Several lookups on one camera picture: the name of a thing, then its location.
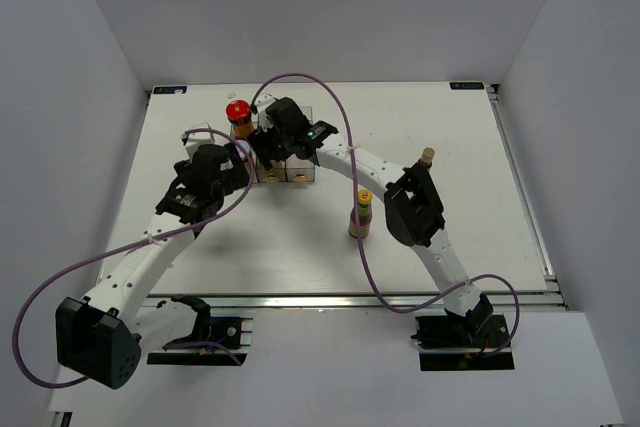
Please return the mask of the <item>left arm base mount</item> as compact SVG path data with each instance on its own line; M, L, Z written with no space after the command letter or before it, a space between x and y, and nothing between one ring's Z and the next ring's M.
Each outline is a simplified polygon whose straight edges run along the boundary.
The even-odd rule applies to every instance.
M247 358L253 313L213 308L204 299L176 295L160 301L160 338L146 357L149 365L240 367Z

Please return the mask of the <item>red cap sauce bottle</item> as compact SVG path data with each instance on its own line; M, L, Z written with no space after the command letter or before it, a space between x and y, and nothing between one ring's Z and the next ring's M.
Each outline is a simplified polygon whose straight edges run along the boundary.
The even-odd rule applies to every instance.
M245 139L253 132L252 111L248 102L233 100L226 106L225 113L237 139Z

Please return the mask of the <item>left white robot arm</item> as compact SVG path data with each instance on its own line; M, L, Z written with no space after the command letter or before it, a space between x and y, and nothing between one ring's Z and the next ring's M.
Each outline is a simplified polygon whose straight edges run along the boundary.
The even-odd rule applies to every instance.
M232 143L202 144L174 167L139 247L82 299L66 298L55 313L59 363L111 389L129 381L141 359L167 344L199 346L211 338L204 300L178 294L153 311L140 308L176 258L246 187L246 153Z

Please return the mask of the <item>green label chili sauce bottle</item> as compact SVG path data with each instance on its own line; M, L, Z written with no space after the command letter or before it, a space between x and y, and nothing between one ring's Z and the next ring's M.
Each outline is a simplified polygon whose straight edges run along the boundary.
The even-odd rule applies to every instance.
M358 191L356 204L351 211L348 227L348 232L351 237L357 238L360 236L366 238L368 236L373 217L373 198L374 195L369 189L362 188Z

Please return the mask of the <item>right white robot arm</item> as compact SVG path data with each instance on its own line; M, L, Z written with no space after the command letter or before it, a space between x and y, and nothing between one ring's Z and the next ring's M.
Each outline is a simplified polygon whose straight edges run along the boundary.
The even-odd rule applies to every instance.
M250 109L257 116L257 127L248 142L265 169L296 157L371 191L383 202L389 233L416 253L444 294L453 337L472 346L486 336L493 307L451 246L444 206L423 163L402 167L350 146L336 127L324 121L311 123L288 97L265 95Z

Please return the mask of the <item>yellow label small bottle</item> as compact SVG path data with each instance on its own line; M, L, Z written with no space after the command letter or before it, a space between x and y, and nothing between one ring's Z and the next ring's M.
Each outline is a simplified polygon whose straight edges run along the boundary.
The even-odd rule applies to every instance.
M427 147L422 151L419 163L426 169L430 169L433 165L435 157L435 150L431 147Z

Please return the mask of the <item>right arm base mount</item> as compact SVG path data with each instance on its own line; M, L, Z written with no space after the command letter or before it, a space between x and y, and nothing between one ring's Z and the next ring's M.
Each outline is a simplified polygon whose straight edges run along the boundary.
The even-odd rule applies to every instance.
M411 340L422 372L512 371L509 337L504 315L493 315L475 336L457 330L448 317L420 316Z

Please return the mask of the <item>white lid spice jar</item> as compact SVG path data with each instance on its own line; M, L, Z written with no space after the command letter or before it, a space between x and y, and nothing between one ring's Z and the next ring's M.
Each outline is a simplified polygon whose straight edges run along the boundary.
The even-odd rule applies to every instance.
M244 139L237 139L235 146L241 161L245 165L248 165L249 161L252 159L252 149L250 144Z

